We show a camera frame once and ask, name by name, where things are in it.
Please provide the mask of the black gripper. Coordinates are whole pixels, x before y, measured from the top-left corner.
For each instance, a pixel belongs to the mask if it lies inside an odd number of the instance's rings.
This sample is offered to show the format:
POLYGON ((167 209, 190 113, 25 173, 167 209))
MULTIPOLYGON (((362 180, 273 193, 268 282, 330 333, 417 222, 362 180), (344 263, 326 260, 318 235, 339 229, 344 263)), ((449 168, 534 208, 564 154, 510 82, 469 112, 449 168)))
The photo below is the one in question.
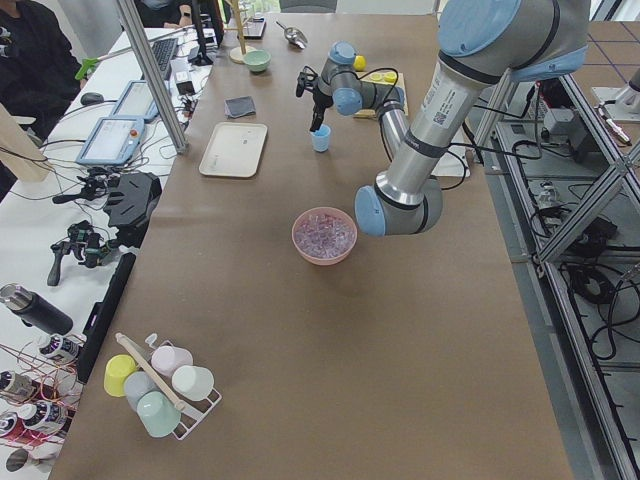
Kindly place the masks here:
POLYGON ((318 79, 313 82, 312 96, 314 101, 314 108, 309 131, 316 132, 321 128, 324 122, 325 110, 333 106, 333 98, 331 94, 325 94, 321 90, 318 79))

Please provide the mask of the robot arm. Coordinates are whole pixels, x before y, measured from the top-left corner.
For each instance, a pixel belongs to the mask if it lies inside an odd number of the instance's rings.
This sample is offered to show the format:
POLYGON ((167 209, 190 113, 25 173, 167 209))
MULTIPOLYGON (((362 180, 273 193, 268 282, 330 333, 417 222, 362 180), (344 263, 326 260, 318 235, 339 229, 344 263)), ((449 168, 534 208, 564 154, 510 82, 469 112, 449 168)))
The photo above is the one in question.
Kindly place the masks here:
POLYGON ((374 110, 393 155, 389 168, 360 188, 355 214, 372 236, 421 233, 442 211, 442 193, 432 172, 482 91, 505 72, 515 81, 572 73, 587 51, 587 1, 451 1, 439 22, 439 54, 431 87, 409 121, 399 88, 358 78, 356 51, 335 43, 322 71, 300 74, 296 92, 312 93, 316 131, 324 111, 342 115, 374 110))

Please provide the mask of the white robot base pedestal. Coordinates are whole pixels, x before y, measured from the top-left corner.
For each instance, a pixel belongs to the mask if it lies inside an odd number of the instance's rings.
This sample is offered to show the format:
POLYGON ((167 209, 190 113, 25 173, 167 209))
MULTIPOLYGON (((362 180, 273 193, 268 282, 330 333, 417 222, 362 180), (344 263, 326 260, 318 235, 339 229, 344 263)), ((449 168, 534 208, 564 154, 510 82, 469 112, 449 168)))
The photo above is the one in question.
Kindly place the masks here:
POLYGON ((470 173, 465 153, 465 147, 450 147, 438 161, 433 174, 436 177, 468 177, 470 173))

